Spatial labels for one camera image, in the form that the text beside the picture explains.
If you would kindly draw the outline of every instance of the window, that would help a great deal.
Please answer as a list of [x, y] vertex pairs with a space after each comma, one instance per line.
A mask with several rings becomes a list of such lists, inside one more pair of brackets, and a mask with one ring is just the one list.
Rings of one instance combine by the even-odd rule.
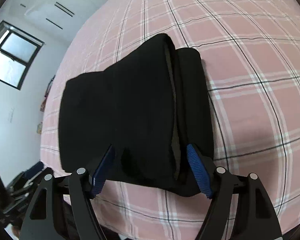
[[22, 30], [0, 23], [0, 81], [20, 90], [42, 45], [42, 41]]

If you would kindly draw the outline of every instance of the window pane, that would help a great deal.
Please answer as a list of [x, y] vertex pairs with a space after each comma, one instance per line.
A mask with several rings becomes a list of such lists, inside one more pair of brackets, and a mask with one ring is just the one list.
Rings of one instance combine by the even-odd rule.
[[0, 79], [17, 87], [25, 66], [0, 52]]
[[1, 48], [25, 62], [29, 62], [37, 47], [14, 33], [11, 33]]

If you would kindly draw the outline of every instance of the pink plaid bedsheet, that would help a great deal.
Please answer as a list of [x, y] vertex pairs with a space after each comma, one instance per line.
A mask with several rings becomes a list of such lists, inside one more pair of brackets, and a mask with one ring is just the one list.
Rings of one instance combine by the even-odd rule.
[[[259, 175], [283, 232], [300, 223], [300, 6], [295, 0], [109, 0], [82, 27], [56, 75], [41, 159], [64, 175], [58, 112], [66, 81], [101, 71], [157, 33], [205, 61], [215, 163]], [[99, 222], [137, 239], [194, 239], [210, 201], [107, 181], [92, 201]], [[224, 239], [231, 235], [233, 199]]]

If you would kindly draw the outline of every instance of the bed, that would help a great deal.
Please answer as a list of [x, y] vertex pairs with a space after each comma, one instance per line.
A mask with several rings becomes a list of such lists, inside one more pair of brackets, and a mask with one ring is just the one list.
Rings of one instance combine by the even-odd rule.
[[[204, 60], [215, 163], [259, 175], [282, 232], [300, 223], [300, 6], [296, 0], [109, 0], [87, 20], [56, 74], [41, 160], [63, 176], [58, 111], [66, 81], [102, 71], [157, 33]], [[194, 239], [210, 201], [106, 181], [92, 201], [100, 224], [129, 238]], [[236, 199], [224, 231], [228, 239]]]

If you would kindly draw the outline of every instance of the round metal bolt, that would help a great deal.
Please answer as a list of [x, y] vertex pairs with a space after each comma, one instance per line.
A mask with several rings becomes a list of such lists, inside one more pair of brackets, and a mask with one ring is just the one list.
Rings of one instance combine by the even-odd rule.
[[251, 174], [250, 174], [250, 178], [251, 178], [251, 179], [257, 179], [257, 178], [258, 178], [258, 175], [255, 174], [255, 173], [251, 173]]
[[44, 180], [48, 181], [52, 179], [52, 175], [51, 174], [47, 174], [46, 176], [44, 176]]
[[80, 174], [84, 174], [86, 172], [86, 169], [85, 168], [79, 168], [77, 169], [77, 173], [80, 175]]
[[218, 167], [217, 172], [220, 174], [224, 174], [226, 172], [226, 169], [224, 167]]

